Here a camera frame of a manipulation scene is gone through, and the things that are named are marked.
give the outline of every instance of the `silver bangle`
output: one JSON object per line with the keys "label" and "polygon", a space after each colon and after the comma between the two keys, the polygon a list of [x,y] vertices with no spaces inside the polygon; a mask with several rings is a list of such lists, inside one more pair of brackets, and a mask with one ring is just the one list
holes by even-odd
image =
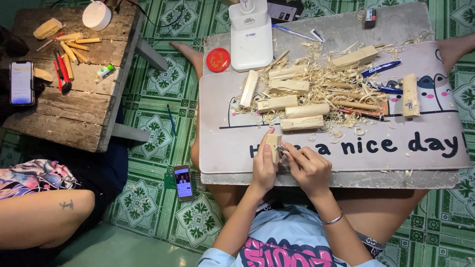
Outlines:
{"label": "silver bangle", "polygon": [[343,210],[340,208],[340,215],[338,216],[338,218],[332,220],[332,221],[322,221],[323,224],[334,224],[336,222],[338,222],[341,218],[343,217]]}

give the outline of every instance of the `round white device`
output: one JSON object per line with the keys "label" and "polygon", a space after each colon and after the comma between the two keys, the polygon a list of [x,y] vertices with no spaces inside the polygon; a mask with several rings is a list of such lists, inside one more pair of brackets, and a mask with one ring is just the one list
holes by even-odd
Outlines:
{"label": "round white device", "polygon": [[111,21],[111,10],[101,1],[90,3],[83,13],[83,23],[91,30],[103,30]]}

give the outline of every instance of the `tattoo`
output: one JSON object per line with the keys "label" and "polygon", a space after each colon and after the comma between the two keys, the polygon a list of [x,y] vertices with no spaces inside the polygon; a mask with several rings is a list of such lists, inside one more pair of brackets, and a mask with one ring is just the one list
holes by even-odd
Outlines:
{"label": "tattoo", "polygon": [[73,207],[73,200],[71,200],[71,203],[69,204],[66,204],[66,202],[63,202],[63,204],[59,204],[61,207],[63,207],[63,210],[65,207],[70,207],[72,210],[74,210],[74,207]]}

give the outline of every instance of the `glue tube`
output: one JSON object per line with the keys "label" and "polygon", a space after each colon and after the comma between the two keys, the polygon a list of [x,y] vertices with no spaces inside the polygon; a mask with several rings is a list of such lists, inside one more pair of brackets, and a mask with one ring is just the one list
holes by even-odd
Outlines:
{"label": "glue tube", "polygon": [[107,66],[101,68],[98,70],[96,74],[92,77],[92,80],[94,80],[96,83],[99,83],[100,81],[104,80],[104,77],[109,74],[109,72],[114,70],[114,66],[112,64],[107,64]]}

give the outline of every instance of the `blue pen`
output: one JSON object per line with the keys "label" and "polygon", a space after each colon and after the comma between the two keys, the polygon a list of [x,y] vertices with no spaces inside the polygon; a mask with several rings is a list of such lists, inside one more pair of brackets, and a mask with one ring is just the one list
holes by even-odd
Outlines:
{"label": "blue pen", "polygon": [[171,121],[171,128],[173,129],[173,133],[175,134],[175,138],[177,138],[177,131],[175,130],[175,123],[173,122],[173,117],[171,116],[171,111],[170,111],[170,106],[167,105],[168,109],[168,116],[170,116],[170,121]]}
{"label": "blue pen", "polygon": [[379,66],[370,68],[369,70],[362,72],[361,75],[363,76],[363,78],[366,78],[366,77],[369,77],[369,76],[371,76],[375,73],[385,71],[385,70],[390,69],[390,68],[394,68],[395,66],[397,66],[399,64],[401,64],[400,61],[389,62],[389,63],[383,64],[383,65],[379,65]]}
{"label": "blue pen", "polygon": [[293,34],[293,35],[295,35],[295,36],[302,37],[302,38],[307,39],[307,40],[310,40],[310,41],[319,42],[318,40],[315,40],[315,39],[313,39],[313,38],[310,38],[310,37],[308,37],[308,36],[305,36],[305,35],[303,35],[303,34],[301,34],[301,33],[296,32],[296,31],[289,30],[289,29],[284,28],[284,27],[282,27],[282,26],[279,26],[279,25],[277,25],[277,24],[272,24],[272,27],[274,27],[274,28],[276,28],[276,29],[279,29],[279,30],[281,30],[281,31],[284,31],[284,32],[286,32],[286,33]]}
{"label": "blue pen", "polygon": [[374,88],[374,89],[377,89],[378,91],[382,92],[382,93],[386,93],[386,94],[396,94],[396,95],[402,95],[402,89],[397,89],[397,88],[393,88],[393,87],[389,87],[389,86],[380,86],[380,85],[376,85],[376,87],[374,87],[373,85],[371,85],[370,83],[367,83],[366,84],[368,87],[370,88]]}

